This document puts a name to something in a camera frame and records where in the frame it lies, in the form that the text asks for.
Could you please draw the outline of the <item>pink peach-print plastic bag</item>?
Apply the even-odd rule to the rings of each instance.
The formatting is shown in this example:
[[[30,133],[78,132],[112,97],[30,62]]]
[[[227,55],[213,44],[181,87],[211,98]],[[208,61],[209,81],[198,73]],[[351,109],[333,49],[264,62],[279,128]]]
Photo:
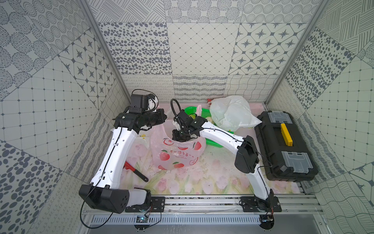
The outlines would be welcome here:
[[[187,142],[173,140],[174,129],[172,120],[152,128],[151,151],[157,169],[173,170],[193,166],[206,148],[204,137],[194,137]]]

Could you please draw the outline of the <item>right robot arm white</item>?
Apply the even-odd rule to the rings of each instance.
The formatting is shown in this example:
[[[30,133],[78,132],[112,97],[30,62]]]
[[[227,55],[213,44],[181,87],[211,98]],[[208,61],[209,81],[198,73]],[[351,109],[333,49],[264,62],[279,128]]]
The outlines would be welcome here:
[[[231,134],[206,118],[197,116],[194,119],[183,110],[176,99],[171,99],[170,107],[174,114],[173,120],[179,125],[179,130],[173,131],[173,139],[182,141],[192,136],[210,139],[233,153],[236,158],[234,165],[242,173],[246,174],[254,191],[255,201],[263,210],[271,208],[274,192],[267,185],[259,164],[261,155],[251,136],[237,136]]]

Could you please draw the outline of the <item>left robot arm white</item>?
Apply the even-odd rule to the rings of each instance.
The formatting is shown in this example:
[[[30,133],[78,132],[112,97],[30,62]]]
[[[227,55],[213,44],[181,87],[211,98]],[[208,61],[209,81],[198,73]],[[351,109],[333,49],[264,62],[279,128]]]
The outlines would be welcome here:
[[[151,193],[145,189],[120,189],[120,178],[127,156],[140,131],[148,131],[167,119],[158,108],[156,94],[131,95],[131,103],[115,118],[112,140],[91,182],[82,185],[80,197],[90,208],[120,214],[128,207],[148,210]]]

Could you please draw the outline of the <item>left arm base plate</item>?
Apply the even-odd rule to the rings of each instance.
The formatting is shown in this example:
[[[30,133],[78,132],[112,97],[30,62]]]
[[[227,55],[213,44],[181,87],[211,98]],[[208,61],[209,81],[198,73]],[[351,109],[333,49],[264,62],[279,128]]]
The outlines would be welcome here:
[[[134,205],[125,209],[126,213],[163,213],[165,208],[165,197],[154,197],[147,198],[144,204]]]

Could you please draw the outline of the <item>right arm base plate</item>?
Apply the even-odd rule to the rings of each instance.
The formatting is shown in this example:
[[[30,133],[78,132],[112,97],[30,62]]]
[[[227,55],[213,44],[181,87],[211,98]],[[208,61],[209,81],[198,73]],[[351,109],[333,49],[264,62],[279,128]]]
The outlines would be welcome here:
[[[267,200],[259,199],[256,196],[240,197],[239,205],[244,212],[282,212],[277,197],[270,197]]]

